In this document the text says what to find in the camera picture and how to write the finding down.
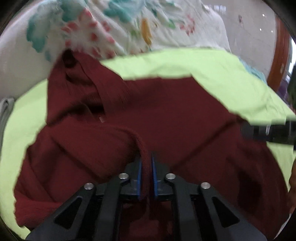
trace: gray cloth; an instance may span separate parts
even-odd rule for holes
[[[6,123],[12,112],[15,100],[12,97],[4,98],[0,102],[0,155]]]

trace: pink flower print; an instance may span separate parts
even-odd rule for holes
[[[78,25],[74,22],[68,22],[67,27],[73,31],[77,31],[79,29]]]
[[[114,38],[112,38],[111,36],[107,36],[107,41],[110,43],[110,44],[115,44],[115,40]]]
[[[109,24],[106,21],[101,22],[103,28],[105,29],[106,32],[110,32],[111,28]]]
[[[71,33],[71,29],[69,29],[68,27],[62,27],[61,30],[68,34]]]
[[[97,21],[93,21],[89,24],[89,27],[90,28],[95,28],[96,26],[98,25],[98,22]]]
[[[100,48],[95,48],[95,47],[92,47],[92,49],[91,49],[91,54],[94,56],[94,57],[96,57],[96,58],[102,58],[102,56],[101,56],[101,50],[100,50]]]
[[[106,58],[110,59],[110,58],[114,58],[116,56],[116,52],[114,50],[108,50],[106,52]]]
[[[91,33],[91,41],[98,41],[98,36],[95,33]]]
[[[187,18],[189,22],[187,24],[181,24],[180,30],[184,30],[185,33],[189,36],[190,34],[193,34],[195,31],[195,20],[190,15],[187,15]]]
[[[85,8],[82,13],[78,16],[78,20],[81,22],[84,18],[88,18],[88,19],[92,19],[93,16],[91,14],[91,12]]]
[[[71,40],[66,40],[65,41],[65,47],[69,48],[71,46]]]

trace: terry cloth fabric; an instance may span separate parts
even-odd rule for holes
[[[288,218],[287,188],[264,142],[192,77],[123,81],[83,53],[64,52],[48,83],[47,125],[26,153],[16,219],[36,227],[87,182],[107,182],[143,159],[143,201],[124,210],[120,240],[165,240],[170,208],[148,197],[149,151],[186,181],[211,183],[269,239]]]

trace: light green towel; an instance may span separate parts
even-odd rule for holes
[[[249,74],[239,59],[226,51],[180,48],[102,63],[127,80],[192,75],[230,112],[251,122],[270,123],[276,119],[285,123],[287,116],[295,118],[294,113],[266,84]],[[15,222],[13,188],[26,147],[34,142],[36,134],[45,125],[46,91],[47,81],[43,81],[19,98],[4,133],[0,161],[0,213],[5,223],[22,238],[29,230],[18,227]],[[280,144],[268,146],[288,185],[294,160],[293,148]]]

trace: screw head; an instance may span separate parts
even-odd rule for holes
[[[118,175],[118,177],[122,180],[128,179],[129,175],[125,172]]]
[[[167,175],[165,175],[165,178],[168,180],[173,180],[176,178],[176,175],[173,173],[168,173]]]
[[[211,187],[211,184],[209,184],[209,183],[202,183],[200,186],[202,187],[202,189],[209,189]]]
[[[94,184],[93,183],[86,183],[84,184],[84,189],[86,190],[91,190],[94,188]]]

